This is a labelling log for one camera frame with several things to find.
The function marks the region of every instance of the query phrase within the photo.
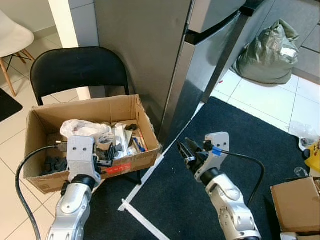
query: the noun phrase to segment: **small box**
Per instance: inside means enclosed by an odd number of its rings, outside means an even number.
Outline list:
[[[271,187],[282,232],[315,235],[320,232],[318,177],[307,177]]]
[[[102,179],[142,170],[155,164],[160,144],[138,95],[34,107],[27,118],[25,156],[41,147],[53,145],[56,141],[66,141],[67,139],[60,135],[60,127],[64,121],[71,119],[93,123],[124,122],[137,124],[140,128],[148,151],[114,160],[112,167],[102,168],[102,171],[106,172],[101,175]],[[23,177],[45,194],[60,191],[69,176],[68,171],[40,176],[45,170],[46,156],[65,157],[66,153],[57,149],[39,152],[24,165],[23,171]]]

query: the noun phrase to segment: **garbage bag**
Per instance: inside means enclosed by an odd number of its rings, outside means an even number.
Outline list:
[[[295,45],[298,38],[298,33],[279,19],[244,48],[232,69],[259,83],[286,84],[298,63],[299,50]]]

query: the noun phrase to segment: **black mat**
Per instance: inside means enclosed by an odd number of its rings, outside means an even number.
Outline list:
[[[228,132],[230,151],[261,160],[265,178],[250,208],[263,239],[279,239],[280,228],[270,186],[306,169],[297,140],[227,103],[211,98],[180,136],[201,143],[208,133]],[[241,189],[247,201],[258,180],[254,163],[228,156],[221,170]],[[130,187],[125,181],[106,182],[93,196],[85,239],[155,239],[128,212],[117,212]],[[186,169],[176,146],[165,155],[131,202],[145,218],[172,240],[223,240],[217,213],[201,183]]]
[[[0,122],[22,109],[22,105],[0,88]]]

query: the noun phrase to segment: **cable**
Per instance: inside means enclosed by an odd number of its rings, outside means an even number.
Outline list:
[[[258,164],[261,167],[261,173],[260,173],[259,180],[256,183],[256,185],[255,185],[255,187],[254,187],[254,189],[253,189],[253,191],[251,193],[251,196],[249,198],[249,201],[247,203],[247,206],[249,207],[249,205],[251,204],[252,200],[254,199],[254,196],[255,196],[255,194],[256,194],[256,192],[257,192],[257,190],[258,190],[258,188],[259,188],[259,186],[260,186],[260,184],[262,182],[262,179],[264,178],[264,174],[265,174],[265,171],[266,171],[264,164],[261,161],[255,159],[253,157],[250,157],[250,156],[246,156],[246,155],[242,155],[242,154],[238,154],[238,153],[232,153],[232,152],[225,151],[225,150],[221,150],[220,152],[224,153],[224,154],[231,155],[231,156],[239,157],[239,158],[242,158],[242,159],[250,160],[250,161]]]
[[[37,225],[37,222],[36,222],[36,219],[32,213],[32,211],[30,210],[30,207],[28,206],[22,192],[21,192],[21,189],[20,189],[20,173],[21,173],[21,170],[23,168],[23,166],[25,165],[25,163],[35,154],[43,151],[43,150],[46,150],[46,149],[56,149],[57,146],[56,145],[51,145],[51,146],[45,146],[45,147],[42,147],[42,148],[39,148],[31,153],[28,154],[28,156],[26,156],[23,161],[20,163],[20,165],[18,166],[17,170],[16,170],[16,173],[15,173],[15,190],[16,190],[16,193],[18,194],[19,196],[19,199],[26,211],[26,213],[28,214],[29,218],[30,218],[30,221],[32,223],[32,226],[33,226],[33,230],[34,230],[34,233],[35,233],[35,236],[36,236],[36,239],[37,240],[41,240],[41,235],[40,235],[40,232],[39,232],[39,228],[38,228],[38,225]]]

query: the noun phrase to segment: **black chair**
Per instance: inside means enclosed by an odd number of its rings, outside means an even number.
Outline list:
[[[32,65],[30,81],[39,106],[44,104],[42,97],[80,87],[123,86],[125,94],[130,94],[125,65],[115,53],[103,47],[44,52]],[[137,178],[134,182],[141,185],[140,171]]]

